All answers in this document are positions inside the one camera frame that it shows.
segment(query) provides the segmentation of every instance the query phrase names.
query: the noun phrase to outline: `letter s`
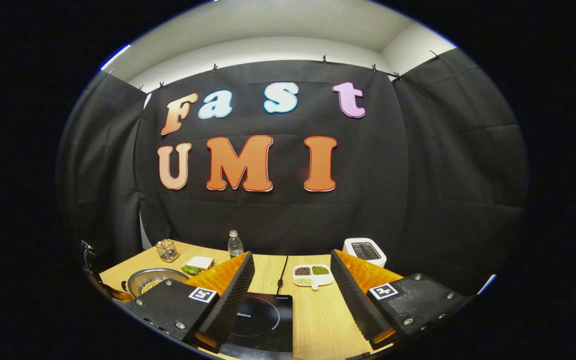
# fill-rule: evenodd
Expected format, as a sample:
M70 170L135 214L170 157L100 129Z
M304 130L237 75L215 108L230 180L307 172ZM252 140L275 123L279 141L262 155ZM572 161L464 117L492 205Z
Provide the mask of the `letter s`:
M299 88L294 82L275 82L263 91L269 100L263 103L263 108L269 113L287 113L297 107Z

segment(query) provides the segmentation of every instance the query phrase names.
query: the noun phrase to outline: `induction cooktop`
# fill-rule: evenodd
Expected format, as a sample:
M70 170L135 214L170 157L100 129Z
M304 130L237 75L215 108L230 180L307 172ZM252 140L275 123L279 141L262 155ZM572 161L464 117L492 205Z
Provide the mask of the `induction cooktop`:
M293 357L293 297L248 292L220 354L243 360Z

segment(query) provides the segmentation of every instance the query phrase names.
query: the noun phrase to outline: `stainless steel bowl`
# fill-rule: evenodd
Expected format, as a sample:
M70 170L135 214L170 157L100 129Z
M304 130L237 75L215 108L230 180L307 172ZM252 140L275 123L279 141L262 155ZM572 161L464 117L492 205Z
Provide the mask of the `stainless steel bowl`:
M188 280L188 276L173 269L146 268L140 269L139 271L133 273L130 278L128 278L126 287L124 287L124 284L121 284L121 286L124 290L130 292L131 296L138 297L141 296L144 285L150 283L151 281L167 279L183 283Z

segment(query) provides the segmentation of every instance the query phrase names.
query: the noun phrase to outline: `plastic water bottle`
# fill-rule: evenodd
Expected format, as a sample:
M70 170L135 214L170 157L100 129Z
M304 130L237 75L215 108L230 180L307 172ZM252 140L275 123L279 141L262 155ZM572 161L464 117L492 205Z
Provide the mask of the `plastic water bottle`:
M242 240L237 236L237 230L230 230L230 239L228 239L228 252L230 253L230 259L235 256L242 255L244 253L244 244Z

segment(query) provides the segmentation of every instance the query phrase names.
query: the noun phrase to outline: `wooden table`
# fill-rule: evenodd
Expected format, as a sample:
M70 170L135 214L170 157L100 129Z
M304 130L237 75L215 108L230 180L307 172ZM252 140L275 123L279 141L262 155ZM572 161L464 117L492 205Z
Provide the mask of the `wooden table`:
M149 248L130 259L102 272L103 283L121 289L121 282L141 269L161 267L181 271L182 265L194 256L214 258L217 264L230 260L228 251L205 248L192 244L174 242L179 257L164 262L157 250ZM252 293L276 294L277 281L281 277L285 255L261 255L253 253L254 277L248 289ZM323 264L330 266L330 255L288 256L283 274L281 295L292 296L292 355L304 360L343 360L363 353L376 353L366 341L350 315L350 311L335 281L320 286L317 291L297 286L292 280L297 265ZM382 347L378 351L392 346ZM219 358L234 359L228 355L214 354Z

